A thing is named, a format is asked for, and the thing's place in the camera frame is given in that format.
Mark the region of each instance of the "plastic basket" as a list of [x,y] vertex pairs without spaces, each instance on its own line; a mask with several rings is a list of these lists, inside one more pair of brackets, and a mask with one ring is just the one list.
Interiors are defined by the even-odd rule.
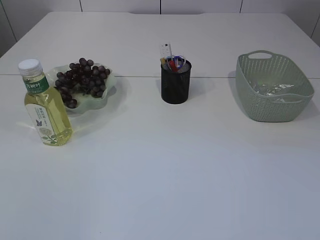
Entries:
[[[268,54],[269,58],[250,58]],[[259,122],[294,120],[314,96],[314,88],[300,68],[288,57],[258,50],[238,57],[236,89],[248,116]],[[274,95],[264,95],[257,88],[291,86]]]

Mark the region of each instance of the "white table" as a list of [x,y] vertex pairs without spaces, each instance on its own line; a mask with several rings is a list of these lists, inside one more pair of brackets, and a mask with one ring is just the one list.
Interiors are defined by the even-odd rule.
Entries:
[[0,76],[0,239],[317,240],[320,81],[294,121],[249,119],[234,79],[118,77],[107,106],[41,143],[19,76]]
[[159,77],[159,45],[168,41],[190,60],[194,77],[234,77],[239,55],[264,49],[320,78],[320,48],[278,13],[51,12],[0,59],[0,74],[18,74],[26,58],[39,58],[49,71],[86,57],[118,76]]

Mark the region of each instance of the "scissors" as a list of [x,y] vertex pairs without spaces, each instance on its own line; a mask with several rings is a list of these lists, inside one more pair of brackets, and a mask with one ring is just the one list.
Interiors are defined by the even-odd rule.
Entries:
[[179,71],[185,64],[186,58],[184,56],[167,56],[165,58],[166,64],[172,72]]

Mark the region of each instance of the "fruit plate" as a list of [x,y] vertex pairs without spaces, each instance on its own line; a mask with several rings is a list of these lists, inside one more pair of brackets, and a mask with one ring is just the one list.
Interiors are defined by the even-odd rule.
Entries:
[[[109,67],[106,67],[103,64],[95,63],[94,66],[104,66],[106,69],[110,70],[110,75],[105,79],[105,91],[103,92],[102,97],[95,98],[89,94],[83,93],[74,93],[72,97],[77,100],[77,107],[76,108],[69,108],[65,107],[68,112],[72,112],[75,114],[83,114],[88,110],[92,109],[101,109],[103,108],[108,101],[107,94],[110,89],[116,85],[116,78],[112,73],[112,70]],[[66,71],[70,70],[69,65],[64,66],[57,66],[50,71],[48,71],[45,75],[48,80],[48,83],[51,87],[55,87],[57,78],[57,73],[62,72],[65,73]]]

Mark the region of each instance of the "black mesh pen holder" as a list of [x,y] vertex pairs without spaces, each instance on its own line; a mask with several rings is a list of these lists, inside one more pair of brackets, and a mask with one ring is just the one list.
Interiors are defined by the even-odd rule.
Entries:
[[168,104],[182,104],[188,100],[191,63],[178,71],[172,72],[166,65],[161,65],[161,97]]

